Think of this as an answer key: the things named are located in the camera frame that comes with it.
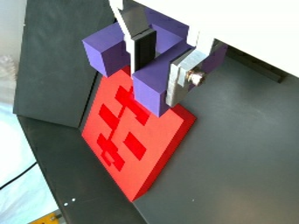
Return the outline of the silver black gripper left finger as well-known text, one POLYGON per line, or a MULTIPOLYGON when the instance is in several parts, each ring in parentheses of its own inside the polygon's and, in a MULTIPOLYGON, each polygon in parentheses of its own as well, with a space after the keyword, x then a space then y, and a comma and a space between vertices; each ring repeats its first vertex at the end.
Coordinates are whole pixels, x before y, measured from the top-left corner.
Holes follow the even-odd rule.
POLYGON ((133 73, 155 59, 156 31, 149 27, 145 7, 140 3, 133 0, 108 1, 124 33, 133 73))

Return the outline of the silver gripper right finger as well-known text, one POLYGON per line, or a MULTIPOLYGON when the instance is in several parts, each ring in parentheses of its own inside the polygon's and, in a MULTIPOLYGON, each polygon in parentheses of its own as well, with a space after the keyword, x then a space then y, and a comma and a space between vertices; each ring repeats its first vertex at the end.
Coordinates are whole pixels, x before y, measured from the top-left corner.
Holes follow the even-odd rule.
POLYGON ((192 46, 172 62, 169 68, 165 103, 173 107, 188 93, 191 84, 197 86, 203 78, 203 72, 196 66, 211 54, 214 37, 197 28, 191 27, 187 34, 187 44, 192 46))

